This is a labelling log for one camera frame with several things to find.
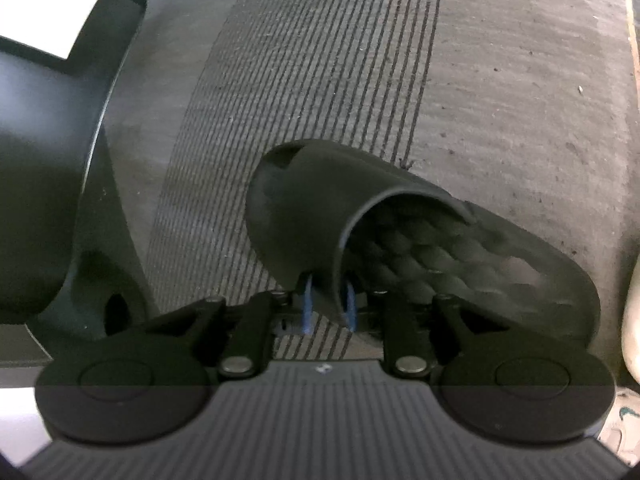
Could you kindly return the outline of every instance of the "ribbed floor mat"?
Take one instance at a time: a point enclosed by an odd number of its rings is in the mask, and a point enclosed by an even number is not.
[[[150,0],[151,13],[155,1]],[[274,285],[250,249],[242,212],[248,179],[275,144],[333,139],[397,164],[407,161],[439,2],[236,1],[175,136],[148,250],[138,247],[146,253],[146,272],[161,310],[210,292],[242,301]],[[140,42],[148,43],[144,35],[143,24]],[[161,47],[157,41],[148,46]],[[128,69],[126,64],[124,81]],[[112,112],[122,106],[117,94],[118,86],[106,118],[115,150],[122,127]],[[317,345],[309,346],[309,338],[286,337],[276,353],[346,355],[349,337],[335,327],[321,330],[323,324],[326,320],[318,320]]]

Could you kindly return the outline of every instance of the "textured footbed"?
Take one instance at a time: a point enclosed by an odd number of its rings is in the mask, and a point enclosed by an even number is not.
[[[542,240],[491,214],[466,224],[436,201],[394,196],[360,219],[347,250],[345,260],[367,288],[394,290],[412,303],[454,294],[584,346],[597,328],[600,304],[588,276]]]

